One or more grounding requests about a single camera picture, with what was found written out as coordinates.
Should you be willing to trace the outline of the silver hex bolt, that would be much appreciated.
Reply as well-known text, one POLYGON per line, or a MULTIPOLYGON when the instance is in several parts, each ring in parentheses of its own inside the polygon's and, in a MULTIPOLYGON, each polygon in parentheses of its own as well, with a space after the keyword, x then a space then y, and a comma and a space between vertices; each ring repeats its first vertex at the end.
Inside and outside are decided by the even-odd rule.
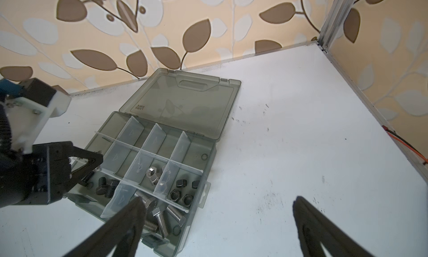
POLYGON ((156 208, 158 203, 156 198, 149 196, 140 190, 137 190, 134 195, 142 199, 147 211, 153 211, 156 208))

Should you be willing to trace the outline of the black hex bolt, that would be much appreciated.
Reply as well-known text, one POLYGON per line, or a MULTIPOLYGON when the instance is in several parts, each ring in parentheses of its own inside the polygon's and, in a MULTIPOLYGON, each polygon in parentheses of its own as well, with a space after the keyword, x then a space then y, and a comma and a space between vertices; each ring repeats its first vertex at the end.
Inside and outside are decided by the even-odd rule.
POLYGON ((98 180, 98 187, 95 190, 95 193, 98 196, 105 195, 107 192, 107 179, 105 177, 100 177, 98 180))
POLYGON ((114 196, 115 190, 118 187, 119 183, 119 180, 109 180, 107 182, 107 190, 104 195, 107 199, 111 199, 114 196))

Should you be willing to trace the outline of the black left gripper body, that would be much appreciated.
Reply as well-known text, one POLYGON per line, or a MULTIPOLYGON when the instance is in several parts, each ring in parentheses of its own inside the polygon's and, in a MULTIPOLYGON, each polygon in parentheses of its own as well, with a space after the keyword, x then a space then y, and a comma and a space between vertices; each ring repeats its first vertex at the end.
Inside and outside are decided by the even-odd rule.
POLYGON ((54 157, 63 143, 36 144, 50 118, 63 115, 71 97, 57 86, 31 78, 1 79, 1 207, 52 202, 54 157))

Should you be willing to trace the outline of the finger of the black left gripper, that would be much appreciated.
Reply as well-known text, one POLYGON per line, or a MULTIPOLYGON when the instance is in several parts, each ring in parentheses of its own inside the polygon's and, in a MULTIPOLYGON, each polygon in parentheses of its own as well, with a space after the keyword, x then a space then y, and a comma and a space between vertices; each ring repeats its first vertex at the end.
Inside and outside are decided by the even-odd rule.
POLYGON ((68 181, 68 190, 77 185, 87 174, 98 168, 104 161, 103 155, 99 152, 91 152, 79 147, 73 147, 73 157, 77 157, 87 162, 78 169, 72 170, 68 181))

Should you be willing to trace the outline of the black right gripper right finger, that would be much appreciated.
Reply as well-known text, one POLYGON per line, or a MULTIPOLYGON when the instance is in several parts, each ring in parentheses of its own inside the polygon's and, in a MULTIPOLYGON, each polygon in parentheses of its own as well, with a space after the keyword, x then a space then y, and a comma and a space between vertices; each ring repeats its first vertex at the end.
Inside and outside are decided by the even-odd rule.
POLYGON ((293 216, 305 257, 325 257, 326 252, 333 257, 371 256, 302 196, 293 202, 293 216))

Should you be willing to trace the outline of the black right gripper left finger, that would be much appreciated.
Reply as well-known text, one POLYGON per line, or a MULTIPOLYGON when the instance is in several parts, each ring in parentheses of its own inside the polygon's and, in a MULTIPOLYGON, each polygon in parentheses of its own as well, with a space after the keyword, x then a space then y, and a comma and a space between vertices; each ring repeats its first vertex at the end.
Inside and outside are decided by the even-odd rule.
POLYGON ((146 206, 136 197, 85 241, 66 254, 67 257, 133 257, 146 222, 146 206))

